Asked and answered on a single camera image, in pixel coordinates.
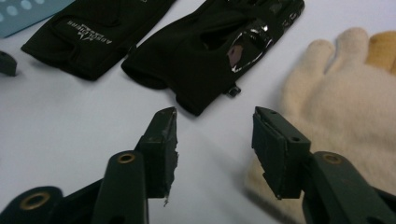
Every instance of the white table surface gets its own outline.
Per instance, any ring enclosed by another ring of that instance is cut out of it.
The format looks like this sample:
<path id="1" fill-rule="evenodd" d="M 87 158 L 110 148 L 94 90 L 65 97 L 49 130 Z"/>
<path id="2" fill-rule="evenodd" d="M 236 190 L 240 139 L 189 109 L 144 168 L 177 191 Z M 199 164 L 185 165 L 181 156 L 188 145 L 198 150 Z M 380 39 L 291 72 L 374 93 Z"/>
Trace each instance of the white table surface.
<path id="1" fill-rule="evenodd" d="M 193 12 L 203 0 L 177 0 L 147 35 Z M 308 44 L 331 41 L 359 26 L 369 35 L 396 30 L 395 0 L 306 0 L 302 17 L 237 82 L 196 118 L 167 91 L 139 86 L 117 63 L 98 81 L 49 67 L 20 47 L 43 21 L 5 39 L 0 50 L 18 61 L 18 75 L 0 74 L 0 211 L 22 192 L 55 186 L 64 195 L 103 177 L 107 160 L 134 149 L 153 115 L 175 106 L 179 162 L 170 203 L 149 200 L 150 223 L 279 223 L 245 193 L 252 114 L 278 110 L 280 88 Z"/>

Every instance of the cream knit glove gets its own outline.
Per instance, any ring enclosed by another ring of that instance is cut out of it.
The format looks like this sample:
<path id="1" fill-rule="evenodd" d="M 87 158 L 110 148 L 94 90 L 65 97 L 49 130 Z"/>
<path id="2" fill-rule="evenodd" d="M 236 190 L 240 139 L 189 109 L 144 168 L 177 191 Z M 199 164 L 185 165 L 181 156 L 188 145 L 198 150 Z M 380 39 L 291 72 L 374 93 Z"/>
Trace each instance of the cream knit glove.
<path id="1" fill-rule="evenodd" d="M 396 76 L 365 63 L 368 46 L 368 35 L 360 28 L 338 36 L 333 60 L 333 44 L 311 43 L 286 80 L 280 112 L 311 140 L 311 152 L 338 153 L 370 185 L 396 194 Z M 304 223 L 302 198 L 277 200 L 262 173 L 255 158 L 247 189 Z"/>

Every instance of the glove finger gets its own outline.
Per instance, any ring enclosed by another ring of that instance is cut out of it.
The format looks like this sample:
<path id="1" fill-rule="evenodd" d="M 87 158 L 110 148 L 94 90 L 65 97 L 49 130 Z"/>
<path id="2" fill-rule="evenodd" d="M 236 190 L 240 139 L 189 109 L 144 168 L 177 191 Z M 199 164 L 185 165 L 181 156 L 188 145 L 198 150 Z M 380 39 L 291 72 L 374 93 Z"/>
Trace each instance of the glove finger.
<path id="1" fill-rule="evenodd" d="M 324 78 L 326 65 L 334 53 L 334 45 L 326 40 L 312 42 L 303 58 L 286 79 L 281 109 L 287 115 L 298 115 L 312 90 Z"/>
<path id="2" fill-rule="evenodd" d="M 361 28 L 351 28 L 341 33 L 337 38 L 337 53 L 328 73 L 364 63 L 368 54 L 368 43 L 368 35 Z"/>
<path id="3" fill-rule="evenodd" d="M 396 75 L 396 31 L 387 31 L 370 38 L 366 63 Z"/>

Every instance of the black glove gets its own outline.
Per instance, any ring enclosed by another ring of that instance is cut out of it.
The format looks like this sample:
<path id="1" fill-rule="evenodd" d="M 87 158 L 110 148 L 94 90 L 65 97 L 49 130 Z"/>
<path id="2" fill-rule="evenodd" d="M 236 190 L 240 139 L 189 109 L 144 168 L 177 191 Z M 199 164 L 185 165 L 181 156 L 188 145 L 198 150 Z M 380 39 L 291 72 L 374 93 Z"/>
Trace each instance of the black glove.
<path id="1" fill-rule="evenodd" d="M 136 82 L 171 88 L 198 116 L 234 86 L 304 9 L 303 0 L 206 0 L 151 36 L 121 65 Z"/>
<path id="2" fill-rule="evenodd" d="M 175 0 L 76 0 L 22 50 L 78 77 L 96 80 L 141 40 Z"/>

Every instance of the black object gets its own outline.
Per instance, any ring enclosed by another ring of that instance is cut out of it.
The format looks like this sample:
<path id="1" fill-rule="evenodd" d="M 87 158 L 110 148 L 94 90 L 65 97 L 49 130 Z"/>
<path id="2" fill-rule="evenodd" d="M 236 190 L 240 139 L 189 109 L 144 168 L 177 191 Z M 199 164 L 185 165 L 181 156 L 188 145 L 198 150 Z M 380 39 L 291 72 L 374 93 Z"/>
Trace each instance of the black object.
<path id="1" fill-rule="evenodd" d="M 17 75 L 17 61 L 0 50 L 0 73 L 15 77 Z"/>
<path id="2" fill-rule="evenodd" d="M 46 22 L 22 50 L 96 80 L 122 59 L 175 0 L 77 0 Z"/>
<path id="3" fill-rule="evenodd" d="M 122 63 L 134 81 L 172 89 L 198 116 L 285 34 L 303 0 L 206 0 L 132 51 Z"/>
<path id="4" fill-rule="evenodd" d="M 265 180 L 279 200 L 304 191 L 307 223 L 396 223 L 395 196 L 369 186 L 346 158 L 310 153 L 310 141 L 273 110 L 256 107 L 253 120 Z"/>
<path id="5" fill-rule="evenodd" d="M 147 198 L 167 197 L 174 181 L 176 119 L 173 107 L 157 112 L 139 150 L 113 155 L 103 179 L 67 197 L 55 187 L 27 190 L 0 214 L 0 223 L 148 224 Z"/>

